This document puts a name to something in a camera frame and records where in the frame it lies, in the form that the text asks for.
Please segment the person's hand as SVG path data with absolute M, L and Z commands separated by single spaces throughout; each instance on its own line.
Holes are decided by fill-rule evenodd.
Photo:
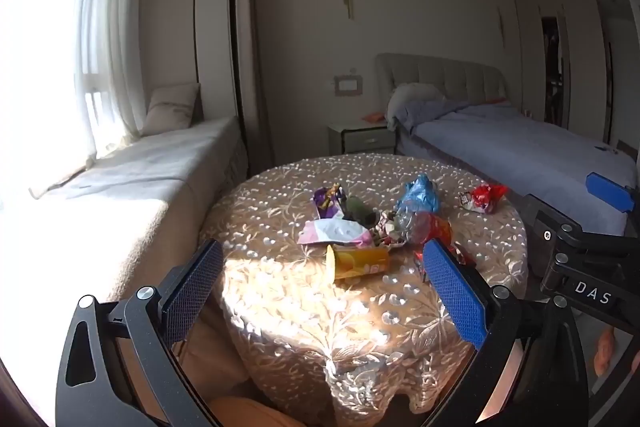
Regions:
M 610 367 L 615 350 L 614 327 L 608 325 L 603 329 L 597 341 L 596 353 L 593 357 L 593 369 L 597 377 L 603 376 Z

